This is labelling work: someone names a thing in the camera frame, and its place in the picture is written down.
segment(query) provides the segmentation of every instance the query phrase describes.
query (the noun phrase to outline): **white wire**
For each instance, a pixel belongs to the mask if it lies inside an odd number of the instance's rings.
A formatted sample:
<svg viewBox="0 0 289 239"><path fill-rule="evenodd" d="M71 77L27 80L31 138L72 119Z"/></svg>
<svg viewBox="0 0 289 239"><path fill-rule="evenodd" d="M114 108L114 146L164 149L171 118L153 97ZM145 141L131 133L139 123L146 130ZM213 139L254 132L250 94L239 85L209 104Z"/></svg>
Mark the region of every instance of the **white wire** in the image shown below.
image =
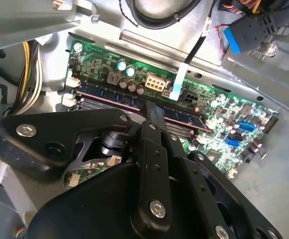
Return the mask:
<svg viewBox="0 0 289 239"><path fill-rule="evenodd" d="M30 100L27 102L26 105L24 105L23 108L21 108L17 114L22 114L26 112L29 108L33 106L33 104L37 101L42 85L43 85L43 70L42 70L42 64L41 64L41 58L40 58L40 50L38 49L37 53L37 62L36 62L36 84L35 89L33 92L33 95L31 96Z"/></svg>

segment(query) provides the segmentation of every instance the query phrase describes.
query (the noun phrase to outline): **black cable tie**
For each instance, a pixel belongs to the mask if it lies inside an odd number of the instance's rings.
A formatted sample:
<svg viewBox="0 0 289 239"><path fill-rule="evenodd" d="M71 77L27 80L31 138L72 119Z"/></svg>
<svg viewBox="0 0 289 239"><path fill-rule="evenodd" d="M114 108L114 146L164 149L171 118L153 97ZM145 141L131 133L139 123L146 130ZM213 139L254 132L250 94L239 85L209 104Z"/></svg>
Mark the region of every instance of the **black cable tie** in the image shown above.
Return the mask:
<svg viewBox="0 0 289 239"><path fill-rule="evenodd" d="M173 17L175 18L175 20L176 20L177 22L180 22L180 17L179 17L179 14L178 14L177 12L175 12L175 13L173 14Z"/></svg>

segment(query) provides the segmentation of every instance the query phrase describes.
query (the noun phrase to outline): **silver screw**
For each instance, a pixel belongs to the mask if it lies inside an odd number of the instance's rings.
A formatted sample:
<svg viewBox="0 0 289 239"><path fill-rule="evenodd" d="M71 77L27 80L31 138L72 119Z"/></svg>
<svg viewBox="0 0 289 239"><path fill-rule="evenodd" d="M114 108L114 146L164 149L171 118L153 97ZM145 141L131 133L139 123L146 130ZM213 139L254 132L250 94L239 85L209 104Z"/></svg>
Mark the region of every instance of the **silver screw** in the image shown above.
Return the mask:
<svg viewBox="0 0 289 239"><path fill-rule="evenodd" d="M125 121L125 122L128 121L128 119L127 119L125 116L120 116L120 119L123 120L123 121Z"/></svg>
<svg viewBox="0 0 289 239"><path fill-rule="evenodd" d="M83 45L80 42L77 42L74 44L74 50L77 53L80 53L83 51Z"/></svg>
<svg viewBox="0 0 289 239"><path fill-rule="evenodd" d="M227 232L222 226L216 226L215 231L220 239L229 239Z"/></svg>
<svg viewBox="0 0 289 239"><path fill-rule="evenodd" d="M176 138L176 136L174 134L171 134L171 138L175 141L178 139L178 138Z"/></svg>
<svg viewBox="0 0 289 239"><path fill-rule="evenodd" d="M204 157L200 154L198 154L197 157L199 158L199 160L204 160Z"/></svg>
<svg viewBox="0 0 289 239"><path fill-rule="evenodd" d="M149 126L150 126L150 128L151 128L151 129L154 129L154 130L156 130L156 128L155 128L155 126L154 126L154 125L152 125L152 124L149 124Z"/></svg>
<svg viewBox="0 0 289 239"><path fill-rule="evenodd" d="M154 200L150 203L150 210L151 213L157 218L164 218L166 215L163 204L157 200Z"/></svg>
<svg viewBox="0 0 289 239"><path fill-rule="evenodd" d="M272 230L268 229L268 233L273 239L278 239L278 236Z"/></svg>
<svg viewBox="0 0 289 239"><path fill-rule="evenodd" d="M92 14L90 16L90 20L92 24L97 24L99 22L100 15L99 14Z"/></svg>
<svg viewBox="0 0 289 239"><path fill-rule="evenodd" d="M37 134L37 130L30 124L21 124L16 128L18 135L23 137L34 137Z"/></svg>

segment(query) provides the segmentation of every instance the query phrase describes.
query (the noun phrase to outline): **blue sata port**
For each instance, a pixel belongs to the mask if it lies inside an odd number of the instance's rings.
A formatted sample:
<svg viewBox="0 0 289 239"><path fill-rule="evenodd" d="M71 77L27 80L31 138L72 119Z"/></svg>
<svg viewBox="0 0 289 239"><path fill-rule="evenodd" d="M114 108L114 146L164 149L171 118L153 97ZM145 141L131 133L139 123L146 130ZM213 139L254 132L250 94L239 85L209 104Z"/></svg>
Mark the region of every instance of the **blue sata port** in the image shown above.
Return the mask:
<svg viewBox="0 0 289 239"><path fill-rule="evenodd" d="M255 131L256 127L252 123L248 123L246 121L240 121L239 129L252 133Z"/></svg>
<svg viewBox="0 0 289 239"><path fill-rule="evenodd" d="M230 137L227 137L225 139L225 143L227 143L229 146L236 147L236 148L240 146L239 141L231 139Z"/></svg>

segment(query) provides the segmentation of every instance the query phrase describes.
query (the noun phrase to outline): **motherboard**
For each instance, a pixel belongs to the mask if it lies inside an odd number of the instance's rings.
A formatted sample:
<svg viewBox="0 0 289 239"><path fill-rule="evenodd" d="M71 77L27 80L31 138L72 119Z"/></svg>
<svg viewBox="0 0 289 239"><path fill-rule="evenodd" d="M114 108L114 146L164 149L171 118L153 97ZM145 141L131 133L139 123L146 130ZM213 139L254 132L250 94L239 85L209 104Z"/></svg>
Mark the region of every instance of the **motherboard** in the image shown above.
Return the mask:
<svg viewBox="0 0 289 239"><path fill-rule="evenodd" d="M173 101L170 92L175 77L166 70L75 40L63 109L119 108L129 114L137 113L145 101L152 101L162 109L168 131L181 139L184 150L203 152L228 178L234 178L242 163L255 156L265 157L261 139L278 121L278 111L189 79L184 80L179 99Z"/></svg>

